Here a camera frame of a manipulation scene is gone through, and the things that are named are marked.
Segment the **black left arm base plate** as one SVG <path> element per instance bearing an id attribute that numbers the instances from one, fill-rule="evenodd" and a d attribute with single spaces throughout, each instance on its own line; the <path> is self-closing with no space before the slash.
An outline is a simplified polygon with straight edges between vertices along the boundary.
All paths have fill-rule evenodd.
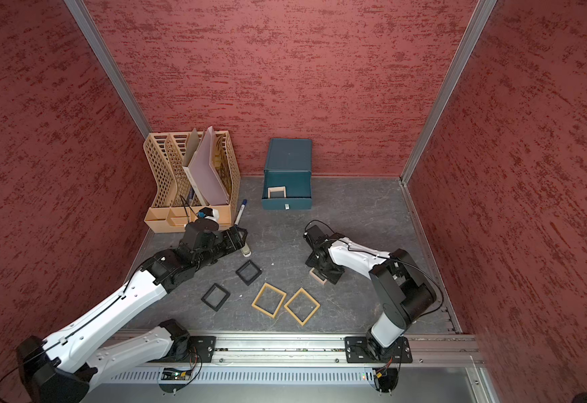
<path id="1" fill-rule="evenodd" d="M 216 351 L 216 337 L 190 336 L 187 344 L 188 360 L 198 359 L 199 363 L 209 364 L 212 361 L 213 354 Z"/>

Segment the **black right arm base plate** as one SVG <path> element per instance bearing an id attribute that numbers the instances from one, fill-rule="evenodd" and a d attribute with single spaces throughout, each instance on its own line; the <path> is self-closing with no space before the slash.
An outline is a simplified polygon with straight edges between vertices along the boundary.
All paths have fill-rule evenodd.
<path id="1" fill-rule="evenodd" d="M 409 340 L 403 336 L 388 347 L 383 347 L 372 335 L 345 337 L 344 342 L 349 364 L 413 363 Z"/>

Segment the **small wooden box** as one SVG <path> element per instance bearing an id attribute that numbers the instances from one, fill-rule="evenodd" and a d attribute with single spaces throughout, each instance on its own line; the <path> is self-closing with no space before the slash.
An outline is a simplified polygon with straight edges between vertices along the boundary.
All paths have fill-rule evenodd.
<path id="1" fill-rule="evenodd" d="M 316 268 L 312 268 L 309 274 L 320 284 L 325 285 L 327 283 L 327 278 L 325 278 Z"/>
<path id="2" fill-rule="evenodd" d="M 268 188 L 268 199 L 286 198 L 287 189 L 285 186 L 270 186 Z"/>

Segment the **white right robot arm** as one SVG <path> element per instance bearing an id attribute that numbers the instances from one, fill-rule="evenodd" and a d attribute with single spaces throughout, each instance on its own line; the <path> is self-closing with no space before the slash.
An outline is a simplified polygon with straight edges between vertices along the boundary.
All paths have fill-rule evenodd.
<path id="1" fill-rule="evenodd" d="M 443 290 L 407 251 L 373 250 L 341 233 L 326 233 L 324 225 L 320 220 L 312 220 L 305 226 L 304 239 L 311 248 L 305 264 L 320 280 L 333 285 L 346 270 L 372 282 L 382 314 L 368 329 L 362 351 L 377 361 L 389 359 L 412 324 L 433 313 L 431 307 L 441 309 Z"/>

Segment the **teal drawer cabinet yellow trim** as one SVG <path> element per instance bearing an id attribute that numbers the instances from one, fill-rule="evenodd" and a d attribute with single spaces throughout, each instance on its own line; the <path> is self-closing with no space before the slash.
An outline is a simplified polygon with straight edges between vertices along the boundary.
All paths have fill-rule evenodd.
<path id="1" fill-rule="evenodd" d="M 263 170 L 264 210 L 310 210 L 312 208 L 312 141 L 270 139 Z M 268 199 L 270 186 L 285 186 L 286 198 Z"/>

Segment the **black square box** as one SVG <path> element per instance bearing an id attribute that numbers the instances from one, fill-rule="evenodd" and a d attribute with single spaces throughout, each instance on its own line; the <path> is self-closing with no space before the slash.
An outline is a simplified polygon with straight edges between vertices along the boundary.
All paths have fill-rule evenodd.
<path id="1" fill-rule="evenodd" d="M 226 288 L 214 283 L 200 300 L 214 312 L 219 312 L 230 296 L 231 293 Z"/>
<path id="2" fill-rule="evenodd" d="M 236 270 L 236 275 L 245 285 L 251 285 L 262 273 L 263 271 L 251 260 Z"/>

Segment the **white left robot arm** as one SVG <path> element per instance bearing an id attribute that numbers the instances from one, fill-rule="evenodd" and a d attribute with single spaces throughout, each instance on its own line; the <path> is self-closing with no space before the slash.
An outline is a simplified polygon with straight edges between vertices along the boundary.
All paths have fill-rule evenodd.
<path id="1" fill-rule="evenodd" d="M 159 359 L 196 359 L 189 332 L 174 319 L 127 341 L 105 342 L 137 314 L 195 273 L 240 250 L 248 232 L 220 231 L 200 218 L 188 223 L 178 247 L 146 259 L 130 279 L 70 325 L 46 338 L 31 336 L 16 349 L 21 382 L 34 402 L 80 402 L 101 382 Z"/>

